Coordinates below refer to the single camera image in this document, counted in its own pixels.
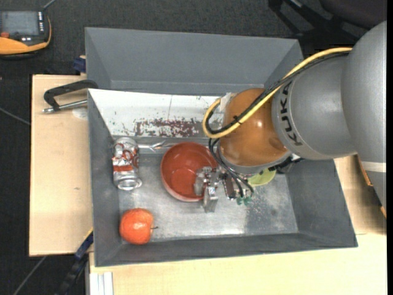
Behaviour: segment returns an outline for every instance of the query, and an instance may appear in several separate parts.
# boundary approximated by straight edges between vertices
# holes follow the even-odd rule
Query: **red apple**
[[[134,208],[124,212],[120,221],[120,236],[134,245],[143,245],[150,240],[153,232],[153,214],[142,208]]]

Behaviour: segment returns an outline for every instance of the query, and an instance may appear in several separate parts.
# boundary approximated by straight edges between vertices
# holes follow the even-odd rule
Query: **wooden board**
[[[29,255],[74,253],[91,229],[87,118],[67,110],[44,114],[46,90],[80,76],[34,76],[31,102]],[[59,104],[86,98],[59,96]]]

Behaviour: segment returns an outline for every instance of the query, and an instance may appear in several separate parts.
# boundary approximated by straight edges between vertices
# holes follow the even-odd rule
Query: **gray bin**
[[[264,87],[302,59],[290,39],[126,29],[87,28],[86,49],[88,78],[100,89],[202,96]],[[357,246],[332,160],[300,162],[257,187],[249,206],[220,197],[216,212],[205,214],[200,203],[165,191],[162,152],[142,152],[144,185],[119,191],[110,148],[117,136],[90,92],[88,121],[96,266]],[[184,140],[207,142],[203,136],[172,139]],[[143,246],[125,243],[118,232],[122,213],[133,207],[148,208],[158,226]]]

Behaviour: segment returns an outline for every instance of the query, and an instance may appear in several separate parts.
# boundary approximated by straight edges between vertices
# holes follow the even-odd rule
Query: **aluminum can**
[[[139,148],[127,136],[117,139],[113,146],[113,182],[120,190],[131,191],[142,186],[139,173]]]

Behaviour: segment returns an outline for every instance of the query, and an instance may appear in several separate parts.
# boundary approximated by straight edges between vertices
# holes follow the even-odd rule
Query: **dark floor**
[[[0,10],[35,8],[49,1],[0,0]],[[318,1],[305,1],[321,11]],[[0,108],[27,121],[31,75],[75,74],[72,62],[84,54],[86,26],[242,36],[290,34],[267,0],[58,0],[47,13],[53,25],[49,47],[28,60],[0,60]],[[0,158],[0,294],[14,294],[41,259],[28,257],[30,127],[3,112]],[[47,257],[18,294],[53,294],[71,264],[71,255]],[[83,292],[81,281],[74,293]]]

